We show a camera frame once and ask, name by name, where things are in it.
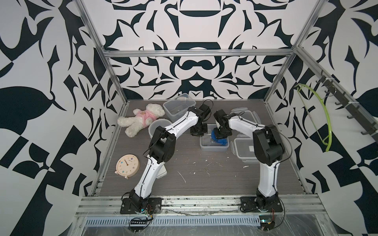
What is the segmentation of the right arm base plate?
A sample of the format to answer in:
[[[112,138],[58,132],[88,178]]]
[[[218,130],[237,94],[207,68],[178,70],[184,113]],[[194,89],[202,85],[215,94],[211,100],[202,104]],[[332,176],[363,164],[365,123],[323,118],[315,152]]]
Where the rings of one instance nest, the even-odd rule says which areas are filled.
[[[283,205],[277,195],[271,197],[264,197],[263,195],[256,197],[240,197],[240,201],[240,211],[243,213],[280,213],[284,211]]]

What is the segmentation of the clear lunch box lid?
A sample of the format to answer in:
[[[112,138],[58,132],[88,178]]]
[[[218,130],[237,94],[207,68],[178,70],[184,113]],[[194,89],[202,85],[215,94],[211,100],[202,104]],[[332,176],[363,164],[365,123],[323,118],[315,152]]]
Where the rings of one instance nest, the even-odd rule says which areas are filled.
[[[246,107],[234,108],[231,113],[235,116],[231,118],[231,128],[242,128],[251,126],[253,128],[259,128],[262,126],[261,120],[255,111],[250,111]]]
[[[238,134],[234,141],[230,142],[231,151],[246,164],[258,163],[255,155],[253,139],[244,134]]]

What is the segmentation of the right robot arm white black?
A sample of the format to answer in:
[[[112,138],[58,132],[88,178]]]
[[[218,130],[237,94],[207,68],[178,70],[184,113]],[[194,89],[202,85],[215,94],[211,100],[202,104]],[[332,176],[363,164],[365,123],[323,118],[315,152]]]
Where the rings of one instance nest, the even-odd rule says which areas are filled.
[[[231,136],[234,130],[252,138],[254,153],[260,162],[257,194],[265,199],[277,197],[277,172],[285,152],[281,134],[277,128],[274,125],[253,123],[235,113],[226,114],[224,110],[217,110],[214,118],[217,124],[214,134],[217,139]]]

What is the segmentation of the round clear container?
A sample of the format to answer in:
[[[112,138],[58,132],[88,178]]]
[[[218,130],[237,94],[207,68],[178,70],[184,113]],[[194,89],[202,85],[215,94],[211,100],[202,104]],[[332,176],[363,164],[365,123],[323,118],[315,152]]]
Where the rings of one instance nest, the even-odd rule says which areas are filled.
[[[153,137],[153,135],[154,135],[155,130],[157,129],[157,127],[161,126],[161,127],[164,128],[164,127],[169,126],[171,124],[172,124],[172,122],[170,120],[167,120],[167,119],[157,119],[157,120],[155,120],[148,127],[148,132],[149,132],[150,138]]]

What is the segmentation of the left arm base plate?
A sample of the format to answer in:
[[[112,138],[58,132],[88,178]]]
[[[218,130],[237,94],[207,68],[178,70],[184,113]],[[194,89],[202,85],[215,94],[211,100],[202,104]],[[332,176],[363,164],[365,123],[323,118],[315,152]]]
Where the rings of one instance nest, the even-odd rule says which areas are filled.
[[[147,201],[143,200],[141,203],[131,198],[124,198],[122,200],[120,214],[155,213],[161,210],[161,205],[162,198],[149,198]]]

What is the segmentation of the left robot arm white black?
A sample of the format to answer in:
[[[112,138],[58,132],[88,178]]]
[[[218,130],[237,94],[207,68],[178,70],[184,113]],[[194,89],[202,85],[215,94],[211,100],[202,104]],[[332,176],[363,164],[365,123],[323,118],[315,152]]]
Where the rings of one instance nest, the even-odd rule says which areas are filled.
[[[211,108],[202,103],[200,107],[189,107],[187,112],[177,121],[166,127],[157,127],[152,140],[146,150],[147,165],[136,187],[130,191],[128,200],[136,212],[147,209],[148,200],[152,192],[154,182],[174,152],[177,139],[187,130],[193,136],[202,136],[207,133],[207,117],[211,114]]]

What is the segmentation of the clear rectangular lunch box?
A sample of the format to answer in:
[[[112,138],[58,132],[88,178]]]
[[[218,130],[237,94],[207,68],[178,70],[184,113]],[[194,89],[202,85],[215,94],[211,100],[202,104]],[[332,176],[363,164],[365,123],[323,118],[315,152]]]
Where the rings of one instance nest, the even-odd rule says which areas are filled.
[[[207,133],[200,137],[200,148],[202,151],[210,151],[210,152],[226,152],[229,148],[229,139],[225,139],[225,144],[221,144],[216,142],[212,138],[212,131],[217,127],[216,124],[208,124],[207,125]]]
[[[169,120],[174,123],[187,112],[189,107],[195,105],[196,101],[193,100],[187,93],[183,93],[164,102],[163,108]]]

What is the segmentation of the blue cleaning cloth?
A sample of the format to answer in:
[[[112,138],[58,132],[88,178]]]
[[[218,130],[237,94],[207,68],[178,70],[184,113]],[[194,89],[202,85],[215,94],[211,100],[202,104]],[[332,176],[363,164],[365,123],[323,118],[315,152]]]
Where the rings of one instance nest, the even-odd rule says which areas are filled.
[[[227,138],[222,138],[222,139],[218,139],[216,136],[215,136],[215,130],[213,129],[212,130],[212,133],[211,133],[211,139],[212,139],[212,142],[216,143],[216,144],[219,144],[221,146],[227,146],[228,145],[228,140]]]

